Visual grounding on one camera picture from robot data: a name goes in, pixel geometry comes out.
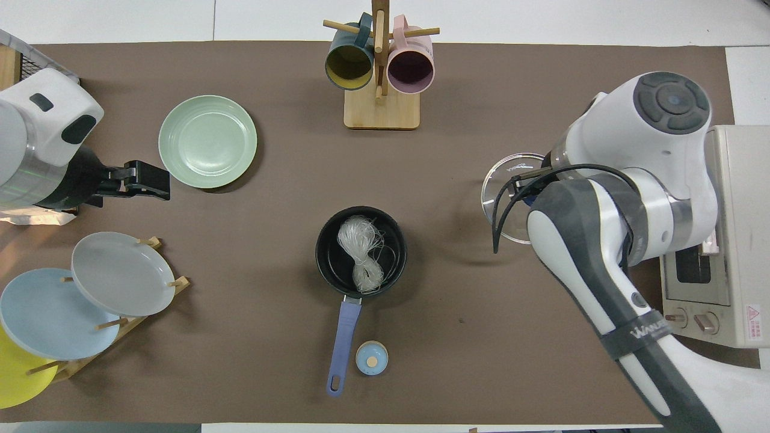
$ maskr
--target light blue plate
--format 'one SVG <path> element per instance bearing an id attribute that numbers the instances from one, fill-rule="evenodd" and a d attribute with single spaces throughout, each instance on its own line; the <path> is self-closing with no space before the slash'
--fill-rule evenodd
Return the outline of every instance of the light blue plate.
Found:
<path id="1" fill-rule="evenodd" d="M 158 135 L 160 159 L 180 182 L 216 188 L 238 179 L 256 154 L 249 113 L 222 96 L 201 95 L 171 110 Z"/>
<path id="2" fill-rule="evenodd" d="M 118 326 L 95 327 L 119 317 L 91 304 L 66 269 L 44 268 L 14 278 L 0 296 L 0 322 L 24 350 L 71 361 L 101 353 L 115 340 Z"/>

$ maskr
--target mug rack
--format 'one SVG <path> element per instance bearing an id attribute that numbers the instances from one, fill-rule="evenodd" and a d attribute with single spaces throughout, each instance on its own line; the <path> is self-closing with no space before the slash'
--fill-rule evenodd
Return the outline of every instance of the mug rack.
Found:
<path id="1" fill-rule="evenodd" d="M 150 246 L 152 249 L 157 250 L 162 246 L 162 242 L 157 237 L 151 237 L 149 239 L 139 239 L 137 240 L 137 243 L 144 243 L 148 246 Z M 62 278 L 63 281 L 71 281 L 71 277 L 65 277 Z M 187 277 L 179 277 L 172 283 L 168 283 L 169 287 L 174 287 L 174 297 L 178 295 L 182 290 L 185 290 L 187 287 L 190 286 L 190 281 L 187 279 Z M 125 337 L 126 334 L 128 334 L 132 329 L 134 329 L 137 325 L 142 323 L 147 317 L 149 316 L 141 316 L 141 317 L 120 317 L 118 320 L 110 321 L 104 324 L 97 325 L 95 328 L 96 330 L 105 329 L 107 327 L 111 326 L 120 326 L 118 329 L 118 334 L 115 337 L 115 340 L 109 345 L 110 347 L 114 346 L 115 343 L 117 343 L 121 338 Z M 99 354 L 96 354 L 91 357 L 85 357 L 83 359 L 76 359 L 74 361 L 53 361 L 49 362 L 47 364 L 43 364 L 39 367 L 33 368 L 29 371 L 27 371 L 27 375 L 39 373 L 40 371 L 47 370 L 49 368 L 58 368 L 56 375 L 53 378 L 53 381 L 51 383 L 56 383 L 60 381 L 65 381 L 69 378 L 71 378 L 75 373 L 82 370 L 88 363 L 96 359 L 100 354 L 104 352 L 101 352 Z"/>
<path id="2" fill-rule="evenodd" d="M 390 53 L 390 0 L 372 0 L 373 77 L 362 89 L 345 92 L 343 121 L 350 129 L 416 129 L 420 125 L 420 94 L 389 92 L 386 78 Z M 331 29 L 358 33 L 358 28 L 323 20 Z M 438 27 L 405 32 L 409 37 L 438 35 Z"/>

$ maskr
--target yellow plate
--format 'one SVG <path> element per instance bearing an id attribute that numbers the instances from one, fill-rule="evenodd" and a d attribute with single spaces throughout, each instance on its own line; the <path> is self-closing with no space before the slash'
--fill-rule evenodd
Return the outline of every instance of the yellow plate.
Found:
<path id="1" fill-rule="evenodd" d="M 0 326 L 0 409 L 10 408 L 40 394 L 58 368 L 27 375 L 27 371 L 52 362 L 33 355 L 16 345 Z"/>

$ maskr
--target oven knob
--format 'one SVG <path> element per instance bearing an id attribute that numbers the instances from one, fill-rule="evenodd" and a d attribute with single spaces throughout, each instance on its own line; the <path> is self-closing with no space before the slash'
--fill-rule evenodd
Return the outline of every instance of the oven knob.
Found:
<path id="1" fill-rule="evenodd" d="M 704 333 L 713 335 L 719 332 L 719 319 L 711 311 L 706 314 L 696 314 L 693 318 Z"/>
<path id="2" fill-rule="evenodd" d="M 675 308 L 673 314 L 666 314 L 665 319 L 676 327 L 687 327 L 687 311 L 684 308 Z"/>

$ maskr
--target dark teal mug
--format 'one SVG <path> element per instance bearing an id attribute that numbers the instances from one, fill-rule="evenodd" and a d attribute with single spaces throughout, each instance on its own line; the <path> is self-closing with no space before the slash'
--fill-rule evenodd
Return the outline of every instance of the dark teal mug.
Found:
<path id="1" fill-rule="evenodd" d="M 358 27 L 358 34 L 337 30 L 326 55 L 326 76 L 343 90 L 356 90 L 364 87 L 374 74 L 374 41 L 369 37 L 372 31 L 372 15 L 364 12 L 358 23 L 348 25 Z"/>

